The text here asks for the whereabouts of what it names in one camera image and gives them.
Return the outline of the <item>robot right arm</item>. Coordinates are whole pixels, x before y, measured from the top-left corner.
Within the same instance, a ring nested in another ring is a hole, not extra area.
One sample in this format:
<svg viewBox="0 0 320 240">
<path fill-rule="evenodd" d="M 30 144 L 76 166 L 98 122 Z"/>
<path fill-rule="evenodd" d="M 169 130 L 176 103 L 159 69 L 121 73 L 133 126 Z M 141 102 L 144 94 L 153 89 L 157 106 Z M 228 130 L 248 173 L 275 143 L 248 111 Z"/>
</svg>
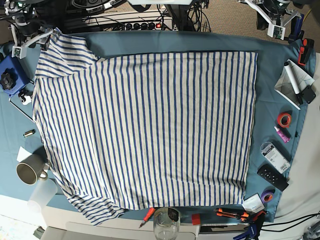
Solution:
<svg viewBox="0 0 320 240">
<path fill-rule="evenodd" d="M 0 20 L 9 24 L 14 45 L 42 49 L 48 47 L 55 27 L 53 0 L 2 0 Z"/>
</svg>

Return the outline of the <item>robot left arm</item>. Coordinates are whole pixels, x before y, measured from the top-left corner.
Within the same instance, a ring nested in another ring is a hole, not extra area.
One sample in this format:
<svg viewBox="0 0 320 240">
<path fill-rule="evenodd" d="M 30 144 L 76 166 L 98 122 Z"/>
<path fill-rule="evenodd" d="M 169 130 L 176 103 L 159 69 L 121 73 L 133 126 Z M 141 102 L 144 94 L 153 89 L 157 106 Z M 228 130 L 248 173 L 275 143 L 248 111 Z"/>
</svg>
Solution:
<svg viewBox="0 0 320 240">
<path fill-rule="evenodd" d="M 290 0 L 256 0 L 255 4 L 266 14 L 273 24 L 281 26 L 284 16 L 289 14 L 287 7 L 290 2 Z M 263 15 L 258 11 L 256 12 L 256 28 L 263 31 L 269 26 L 269 23 Z"/>
</svg>

